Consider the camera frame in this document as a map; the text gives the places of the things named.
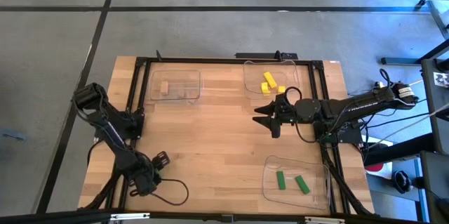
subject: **clear plastic bin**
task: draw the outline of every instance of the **clear plastic bin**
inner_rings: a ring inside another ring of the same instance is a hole
[[[280,190],[276,176],[283,171],[286,190]],[[310,192],[305,195],[297,184],[296,177],[301,175]],[[262,177],[262,193],[265,199],[273,202],[305,206],[325,210],[329,207],[329,170],[323,164],[269,156],[265,160]]]
[[[276,88],[270,88],[271,93],[264,95],[260,84],[266,82],[264,73],[270,72],[277,84]],[[296,71],[296,64],[292,60],[283,62],[263,62],[255,63],[246,61],[243,64],[243,74],[245,81],[245,94],[250,99],[273,99],[278,94],[278,87],[285,86],[288,88],[294,86],[299,88],[299,77]]]
[[[198,70],[161,70],[150,77],[151,100],[196,100],[201,95]]]

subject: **gray floor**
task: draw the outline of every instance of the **gray floor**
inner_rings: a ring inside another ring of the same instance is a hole
[[[419,0],[113,0],[114,6],[414,6]],[[0,5],[102,5],[104,0],[0,0]],[[0,216],[30,213],[93,36],[98,13],[0,13],[2,128],[25,133],[0,141]],[[109,13],[88,82],[107,86],[118,55],[232,57],[235,52],[298,53],[339,60],[348,92],[381,80],[379,58],[420,57],[443,41],[428,13]],[[420,79],[418,67],[383,67],[394,81]],[[413,86],[425,98],[422,84]],[[379,117],[373,123],[426,111]],[[410,121],[372,130],[385,137]],[[430,131],[422,122],[390,140]],[[75,209],[93,130],[76,121],[50,210]],[[374,197],[381,206],[389,199]],[[383,211],[395,217],[394,212]]]

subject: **wooden tabletop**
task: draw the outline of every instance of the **wooden tabletop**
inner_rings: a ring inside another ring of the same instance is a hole
[[[328,92],[331,98],[347,97],[339,62],[324,61]],[[124,110],[133,76],[135,57],[119,56],[109,84],[109,101]],[[270,99],[249,99],[244,87],[243,65],[152,63],[150,76],[161,70],[198,70],[201,73],[201,96],[192,101],[154,101],[149,91],[145,97],[145,125],[137,150],[154,157],[165,150],[171,159],[161,175],[184,181],[190,197],[182,206],[171,206],[151,195],[129,197],[126,209],[188,213],[259,213],[328,215],[329,210],[281,204],[262,195],[265,160],[274,155],[301,162],[322,164],[318,144],[301,141],[293,126],[282,126],[281,137],[271,138],[265,127],[252,121],[254,108],[267,105]],[[299,87],[304,98],[311,98],[306,66],[296,66]],[[140,92],[140,83],[136,93]],[[289,93],[293,102],[297,97]],[[300,125],[305,138],[314,138],[311,125]],[[370,211],[374,211],[361,155],[354,146],[340,144],[344,178],[353,193]],[[92,152],[79,206],[92,201],[107,182],[114,155],[104,143]],[[334,183],[337,210],[341,211],[338,186]],[[117,186],[113,206],[119,201]],[[156,192],[173,202],[185,198],[178,183],[162,182]]]

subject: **metal stand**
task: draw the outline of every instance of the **metal stand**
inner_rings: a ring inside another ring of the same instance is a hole
[[[380,62],[383,65],[421,65],[422,60],[438,58],[447,51],[449,51],[449,40],[443,41],[421,58],[382,58]]]
[[[396,159],[402,159],[410,156],[417,156],[421,151],[434,151],[434,135],[428,133],[422,136],[407,140],[403,143],[384,147],[374,151],[364,151],[363,156],[366,158],[365,166],[374,164],[383,164]]]

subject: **green block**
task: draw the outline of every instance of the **green block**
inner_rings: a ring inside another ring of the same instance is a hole
[[[302,176],[297,176],[296,182],[300,186],[300,189],[304,194],[308,194],[310,192],[310,189],[309,187],[307,187],[307,184],[304,181],[304,179],[302,179]]]
[[[285,190],[286,187],[286,179],[283,177],[283,171],[277,171],[276,176],[278,177],[278,186],[280,190]]]

